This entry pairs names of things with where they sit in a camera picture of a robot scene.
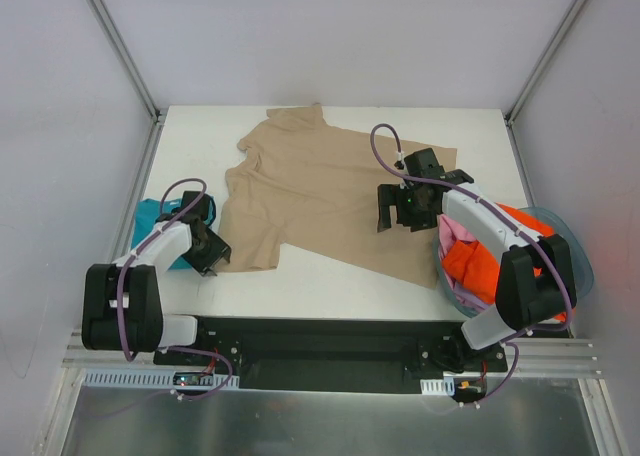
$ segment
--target gray floor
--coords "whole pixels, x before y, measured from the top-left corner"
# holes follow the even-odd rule
[[[444,397],[226,391],[95,417],[146,394],[83,388],[63,455],[597,454],[575,381],[513,380],[479,410]]]

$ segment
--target gray wall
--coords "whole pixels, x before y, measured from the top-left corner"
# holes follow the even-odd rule
[[[105,0],[154,98],[508,110],[572,0]]]
[[[632,454],[640,454],[640,0],[591,0],[516,121],[538,204],[586,247],[596,286],[577,310],[598,343]]]
[[[150,129],[84,0],[0,0],[0,455],[31,454]]]

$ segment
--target blue cloth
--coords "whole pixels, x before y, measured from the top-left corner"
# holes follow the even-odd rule
[[[170,213],[171,210],[180,207],[180,203],[182,200],[174,199],[172,201],[165,201],[163,213]],[[209,219],[205,221],[206,225],[209,226],[216,219],[216,205],[213,202],[213,198],[211,198],[212,204],[209,207]],[[155,199],[145,199],[144,201],[140,201],[138,203],[138,207],[136,208],[136,216],[135,216],[135,227],[133,229],[133,240],[131,241],[131,248],[135,248],[144,238],[146,238],[151,230],[153,229],[153,225],[156,224],[156,219],[160,216],[160,201],[156,201]],[[188,269],[191,265],[187,263],[184,259],[178,258],[175,263],[171,265],[169,269]]]

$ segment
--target orange cloth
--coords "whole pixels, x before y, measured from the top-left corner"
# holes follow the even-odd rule
[[[533,216],[503,204],[498,206],[512,218],[543,236],[551,236],[554,233],[551,226],[538,221]],[[442,259],[442,267],[453,279],[485,303],[491,305],[496,302],[500,263],[479,241],[472,243],[456,241]],[[534,271],[536,276],[540,273],[539,269]],[[564,314],[559,315],[557,319],[564,321]]]

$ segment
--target pink cloth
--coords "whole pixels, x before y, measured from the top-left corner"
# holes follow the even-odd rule
[[[463,241],[465,243],[472,243],[476,240],[475,236],[471,234],[464,226],[454,221],[453,219],[440,215],[440,222],[438,224],[438,239],[440,244],[438,245],[438,256],[440,261],[451,251],[451,248],[456,241]],[[465,306],[469,306],[473,309],[482,311],[487,305],[478,298],[475,294],[465,289],[461,284],[458,284],[446,271],[443,271],[449,282],[449,286],[453,290],[453,294],[456,295],[458,301]]]

